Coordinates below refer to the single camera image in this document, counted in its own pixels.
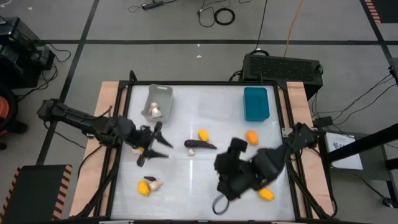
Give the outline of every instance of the concrete floor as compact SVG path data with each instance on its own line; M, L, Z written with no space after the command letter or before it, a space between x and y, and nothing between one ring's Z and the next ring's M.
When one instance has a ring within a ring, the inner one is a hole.
M73 75L73 79L66 104L90 113L94 112L101 82L125 80L130 69L135 71L139 80L227 80L241 68L244 54L251 51L254 44L214 44L214 40L256 40L264 7L264 1L260 0L247 4L231 0L231 9L236 13L235 22L230 26L216 24L207 29L198 24L196 12L201 6L199 0L179 0L150 11L127 11L129 6L145 2L149 0L100 0L99 3L97 0L13 0L0 8L0 15L19 16L41 39L52 40L53 43L75 43L55 45L71 50L71 59L57 64L59 76L48 89L37 91L20 103L18 117L29 125L29 131L21 136L2 136L9 149L0 152L0 198L6 196L16 167L36 163L47 133L35 114L36 109L42 100L60 96L68 74ZM285 40L299 2L269 0L261 39ZM94 18L92 23L86 24L90 11L94 13ZM209 23L211 16L203 14L201 20ZM397 28L398 24L378 25L385 40L397 41ZM79 41L81 38L89 41L83 45ZM120 44L117 40L159 41L145 44L124 41L125 44ZM163 40L198 41L171 44ZM317 42L292 44L288 54L288 57L315 59L323 64L324 86L318 94L319 111L343 109L388 74L388 62L380 45L370 45L369 42L349 45L344 42L377 40L359 0L305 0L292 40L327 40L323 42L326 45ZM285 46L276 43L259 47L271 55L283 56ZM398 46L390 45L388 49L393 57L398 57ZM370 92L347 111L346 116L350 111L372 102L393 83L391 80ZM397 88L391 88L375 104L356 113L340 128L357 133L374 133L396 123L397 94ZM82 145L86 143L81 132L67 125L58 124L57 131ZM68 205L72 202L76 187L76 170L83 154L80 148L54 136L45 160L45 164L71 164L76 168L64 217L69 213ZM398 157L398 151L387 146L387 155L389 158ZM398 174L395 172L394 175L398 180ZM377 195L360 180L344 174L333 174L331 178L339 208L338 218L366 223L393 223L397 220L398 210L381 205ZM384 182L371 183L385 195L388 194Z

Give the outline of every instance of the gray floor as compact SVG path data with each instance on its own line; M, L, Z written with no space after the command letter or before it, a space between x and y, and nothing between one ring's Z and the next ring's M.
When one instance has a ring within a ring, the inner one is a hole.
M127 7L148 1L100 0L87 39L257 39L264 1L248 4L231 1L231 9L236 13L235 22L230 26L215 25L206 29L198 24L196 12L201 6L199 0L179 0L150 11L139 9L135 13L127 12ZM93 2L13 0L0 8L0 15L19 16L41 39L79 40ZM261 39L285 40L298 4L298 0L269 0ZM201 19L203 23L211 22L208 14L203 14ZM398 24L379 24L378 28L384 39L398 40ZM358 0L305 0L292 40L377 39ZM77 45L56 47L71 50L72 58L77 49ZM271 55L283 56L285 46L259 47ZM227 80L241 68L244 54L253 48L252 44L86 44L77 63L66 103L92 113L101 82L127 79L131 69L139 80ZM389 46L389 50L393 57L398 57L398 46ZM318 94L318 111L343 109L388 75L388 62L378 45L290 45L288 57L315 59L324 65L324 86ZM29 125L29 131L22 136L2 137L9 149L0 152L0 176L3 180L0 198L6 196L16 167L35 164L47 133L35 112L42 100L59 97L72 58L57 64L60 74L48 89L31 94L20 104L19 119ZM370 92L338 121L345 119L351 111L372 102L392 84L391 80ZM344 131L373 133L396 123L397 94L397 88L391 88L375 104L350 117L340 128ZM86 142L79 131L67 125L58 124L57 131L80 144ZM397 149L387 147L387 155L390 158L398 157ZM71 204L73 198L76 170L82 159L81 149L54 136L45 163L71 164L75 168L67 205ZM387 195L385 183L371 183ZM398 210L382 206L377 195L358 179L333 174L332 184L338 202L338 218L367 223L393 223L398 218ZM67 206L64 217L68 216L68 209Z

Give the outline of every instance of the caution stripe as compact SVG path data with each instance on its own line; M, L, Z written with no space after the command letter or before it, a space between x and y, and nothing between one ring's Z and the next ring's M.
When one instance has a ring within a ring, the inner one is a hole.
M67 196L71 174L72 174L72 166L66 165L60 183L60 190L58 192L58 196L55 201L54 211L52 213L52 220L61 219L62 210L65 203L65 198Z
M375 21L375 23L380 24L381 20L380 20L380 16L379 13L377 12L376 8L373 5L372 0L365 0L366 6L369 9L369 12L371 13L373 20Z
M8 206L8 203L10 201L12 191L14 190L14 187L17 184L18 175L19 175L19 172L21 171L22 168L23 168L23 166L20 166L20 167L17 168L17 172L15 173L14 179L11 182L11 187L8 190L8 195L6 197L6 202L4 202L4 205L2 206L2 210L0 212L0 224L2 223L2 219L4 218L4 214L6 213L7 206Z

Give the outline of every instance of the small purple object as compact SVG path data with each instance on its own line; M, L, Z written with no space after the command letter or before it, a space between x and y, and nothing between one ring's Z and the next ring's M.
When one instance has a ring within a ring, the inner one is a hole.
M156 181L155 177L144 177L145 179L149 180L149 181Z

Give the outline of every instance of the blue container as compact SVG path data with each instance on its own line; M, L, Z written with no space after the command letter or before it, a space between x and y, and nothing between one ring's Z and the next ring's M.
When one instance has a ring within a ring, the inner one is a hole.
M246 121L264 121L269 118L268 94L265 88L246 87L243 104Z

